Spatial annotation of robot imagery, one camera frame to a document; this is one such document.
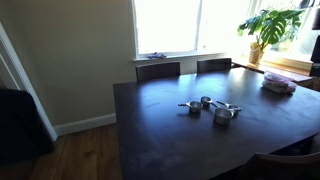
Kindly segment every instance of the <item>white baseboard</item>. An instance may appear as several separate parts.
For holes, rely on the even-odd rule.
[[[105,116],[85,119],[73,123],[62,124],[58,126],[54,126],[54,130],[58,134],[58,136],[63,136],[66,134],[71,134],[74,132],[79,132],[99,126],[104,126],[107,124],[112,124],[117,122],[116,114],[108,114]]]

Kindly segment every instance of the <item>dark wooden table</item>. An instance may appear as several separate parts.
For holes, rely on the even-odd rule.
[[[320,132],[320,93],[293,95],[261,85],[263,75],[235,68],[114,85],[122,176],[127,179],[208,179]],[[241,106],[228,126],[177,103],[201,96]]]

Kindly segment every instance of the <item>potted plant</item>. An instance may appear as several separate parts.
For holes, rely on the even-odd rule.
[[[251,43],[249,61],[257,63],[264,54],[267,45],[280,42],[286,35],[294,37],[301,25],[300,14],[304,10],[261,10],[259,15],[247,19],[238,27],[238,35],[245,30],[248,35],[255,35],[256,41]]]

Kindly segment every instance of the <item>wooden floor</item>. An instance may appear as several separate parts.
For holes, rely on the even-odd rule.
[[[0,167],[4,180],[120,180],[116,124],[59,137],[54,152]]]

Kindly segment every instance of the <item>chair back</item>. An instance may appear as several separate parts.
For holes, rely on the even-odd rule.
[[[241,179],[318,179],[320,152],[303,156],[256,153],[239,170]]]
[[[143,65],[136,67],[137,81],[180,76],[180,62]]]
[[[231,58],[197,61],[197,73],[213,72],[225,69],[231,69]]]

